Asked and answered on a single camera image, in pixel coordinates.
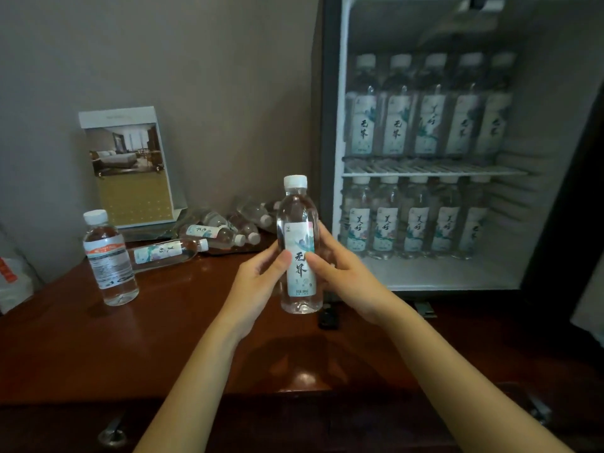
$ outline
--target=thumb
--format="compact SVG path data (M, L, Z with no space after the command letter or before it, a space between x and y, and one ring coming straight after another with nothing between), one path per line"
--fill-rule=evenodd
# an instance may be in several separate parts
M268 280L268 282L274 286L275 283L277 283L277 281L279 281L279 278L281 278L281 275L283 275L285 273L285 271L288 269L291 261L292 261L291 252L286 249L284 251L281 251L281 254L279 256L277 256L277 258L266 269L266 272L264 272L261 277L264 278L265 280Z
M338 276L338 269L336 267L332 267L325 259L313 252L307 252L305 257L306 262L308 262L308 265L313 269L315 274L319 275L329 284L335 284Z

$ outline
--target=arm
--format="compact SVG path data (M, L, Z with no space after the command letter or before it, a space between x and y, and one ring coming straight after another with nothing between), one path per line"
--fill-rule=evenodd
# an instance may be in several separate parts
M222 310L193 350L135 453L202 452L231 368L239 341L249 334L272 289L291 261L277 243L240 265Z
M571 451L377 281L322 224L320 229L326 257L337 268L312 253L306 253L308 264L361 316L383 327L464 452Z

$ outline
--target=bottle with orange label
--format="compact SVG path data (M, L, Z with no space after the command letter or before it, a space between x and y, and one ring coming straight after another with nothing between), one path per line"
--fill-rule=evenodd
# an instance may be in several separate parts
M124 237L109 224L105 210L88 211L84 220L89 226L84 251L103 301L111 306L130 302L138 295L138 286Z

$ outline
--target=orange label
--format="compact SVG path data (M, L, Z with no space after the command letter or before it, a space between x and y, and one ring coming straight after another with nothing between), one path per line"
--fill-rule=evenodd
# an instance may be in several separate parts
M15 282L17 281L17 275L13 274L13 271L9 266L6 265L4 259L0 257L0 275L4 277L6 282Z
M101 254L103 252L109 252L109 251L113 251L115 249L121 248L122 246L124 246L123 243L106 244L105 246L101 246L101 248L86 251L86 254Z

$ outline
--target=forearm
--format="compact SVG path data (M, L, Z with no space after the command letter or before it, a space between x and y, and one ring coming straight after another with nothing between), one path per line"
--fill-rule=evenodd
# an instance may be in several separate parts
M397 299L382 326L464 452L569 452Z
M237 344L232 327L217 318L193 350L135 453L204 451Z

